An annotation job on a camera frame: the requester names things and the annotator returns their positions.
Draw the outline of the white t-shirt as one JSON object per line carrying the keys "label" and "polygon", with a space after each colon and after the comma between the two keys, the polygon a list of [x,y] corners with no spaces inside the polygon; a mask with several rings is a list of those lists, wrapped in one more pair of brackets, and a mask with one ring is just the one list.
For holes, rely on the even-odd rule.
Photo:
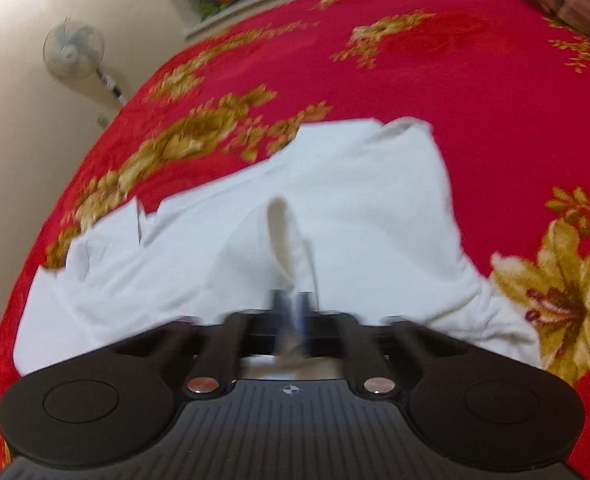
{"label": "white t-shirt", "polygon": [[12,352],[20,374],[182,316],[217,324],[307,292],[365,324],[399,316],[538,365],[539,339],[463,252],[430,124],[301,127],[264,162],[166,198],[130,200],[32,281]]}

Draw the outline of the red floral bed blanket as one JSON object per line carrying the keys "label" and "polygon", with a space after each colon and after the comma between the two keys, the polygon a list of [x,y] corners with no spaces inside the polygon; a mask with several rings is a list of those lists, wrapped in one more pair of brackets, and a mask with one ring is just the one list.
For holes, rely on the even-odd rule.
{"label": "red floral bed blanket", "polygon": [[45,221],[1,321],[0,399],[34,274],[84,228],[260,162],[306,122],[399,116],[433,125],[466,253],[580,394],[570,463],[590,479],[590,38],[530,0],[295,0],[174,56]]}

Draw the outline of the white standing fan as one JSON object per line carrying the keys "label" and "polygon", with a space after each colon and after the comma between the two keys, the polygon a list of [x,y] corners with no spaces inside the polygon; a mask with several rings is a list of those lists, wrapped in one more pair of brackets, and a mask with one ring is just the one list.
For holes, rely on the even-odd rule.
{"label": "white standing fan", "polygon": [[66,18],[46,35],[42,60],[48,72],[58,79],[86,79],[97,76],[102,86],[124,106],[126,96],[117,81],[102,68],[104,35],[94,26]]}

